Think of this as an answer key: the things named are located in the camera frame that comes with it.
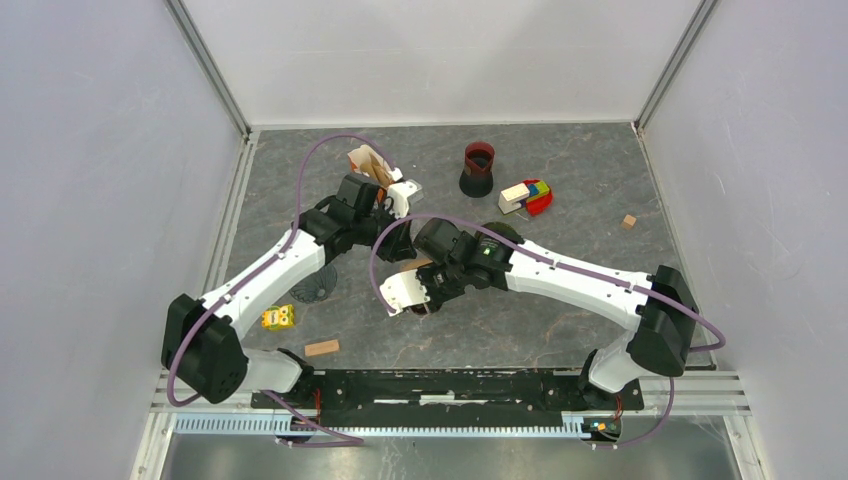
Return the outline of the green glass dripper cup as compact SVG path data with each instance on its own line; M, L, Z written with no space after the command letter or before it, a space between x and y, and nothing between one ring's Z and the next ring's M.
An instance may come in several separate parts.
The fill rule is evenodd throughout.
M514 244L522 244L524 238L509 224L504 222L488 222L483 227Z

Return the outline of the small wooden cube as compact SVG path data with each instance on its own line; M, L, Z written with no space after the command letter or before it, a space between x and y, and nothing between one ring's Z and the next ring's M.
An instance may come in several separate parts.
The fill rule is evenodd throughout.
M637 218L633 215L628 214L623 218L621 222L621 227L625 230L632 230L635 227L636 223Z

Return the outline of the grey ribbed dripper cone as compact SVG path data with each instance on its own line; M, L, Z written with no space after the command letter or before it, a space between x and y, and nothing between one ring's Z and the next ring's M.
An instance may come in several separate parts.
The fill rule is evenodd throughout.
M333 265L325 265L293 286L290 296L304 304L314 304L329 298L336 288L338 273Z

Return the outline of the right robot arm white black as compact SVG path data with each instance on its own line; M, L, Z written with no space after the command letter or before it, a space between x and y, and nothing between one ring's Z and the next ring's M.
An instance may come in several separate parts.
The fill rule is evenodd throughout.
M436 311L473 286L552 298L620 325L624 334L590 355L577 382L591 408L606 406L635 378L685 370L697 325L690 315L698 307L675 268L649 274L558 256L501 222L470 233L433 219L413 244L429 261L403 274L405 292L394 300L403 310Z

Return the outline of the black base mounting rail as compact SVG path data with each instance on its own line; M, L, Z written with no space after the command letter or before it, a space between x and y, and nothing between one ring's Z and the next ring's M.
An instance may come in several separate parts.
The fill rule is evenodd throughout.
M603 393L572 370L309 370L291 391L256 393L254 409L287 403L313 410L320 425L343 427L554 427L568 413L617 413L644 407L641 385Z

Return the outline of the colourful toy block stack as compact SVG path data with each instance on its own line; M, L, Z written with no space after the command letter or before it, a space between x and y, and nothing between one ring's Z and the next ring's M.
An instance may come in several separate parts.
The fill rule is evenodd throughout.
M552 204L553 199L553 191L545 181L526 179L500 192L498 208L504 215L523 209L530 216L537 216Z

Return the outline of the yellow green toy figure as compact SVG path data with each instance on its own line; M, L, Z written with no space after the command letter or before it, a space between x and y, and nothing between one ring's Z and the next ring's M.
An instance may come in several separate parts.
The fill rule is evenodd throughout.
M293 328L296 325L294 306L292 304L284 304L269 307L262 313L260 325L268 331Z

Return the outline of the flat wooden block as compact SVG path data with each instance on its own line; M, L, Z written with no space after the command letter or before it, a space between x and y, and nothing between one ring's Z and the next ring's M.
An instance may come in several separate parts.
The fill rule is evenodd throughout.
M338 353L340 349L340 342L337 339L332 339L306 345L304 347L304 354L306 357L317 357Z

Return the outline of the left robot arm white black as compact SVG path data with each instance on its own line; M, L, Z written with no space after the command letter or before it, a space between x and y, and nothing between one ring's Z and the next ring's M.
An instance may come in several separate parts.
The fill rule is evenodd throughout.
M161 354L169 402L181 405L174 386L182 381L211 404L249 389L271 390L290 407L306 405L314 381L302 373L302 363L280 350L247 349L243 338L275 301L354 246L368 247L388 262L413 259L410 229L398 221L422 195L413 180L383 188L348 174L336 194L300 213L245 270L198 299L187 294L174 299Z

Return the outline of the orange coffee filter box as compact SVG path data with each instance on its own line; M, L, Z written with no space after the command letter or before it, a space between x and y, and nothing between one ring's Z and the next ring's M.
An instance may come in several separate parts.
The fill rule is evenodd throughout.
M381 190L377 194L377 200L382 202L387 188L396 181L388 162L366 144L349 151L347 157L353 173L369 177L380 185Z

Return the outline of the dark red black carafe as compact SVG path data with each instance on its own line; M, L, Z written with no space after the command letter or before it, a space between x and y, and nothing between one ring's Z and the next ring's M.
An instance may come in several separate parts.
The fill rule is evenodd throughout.
M464 195L482 198L492 191L494 159L495 149L487 142L477 141L466 146L463 171L459 178L459 187Z

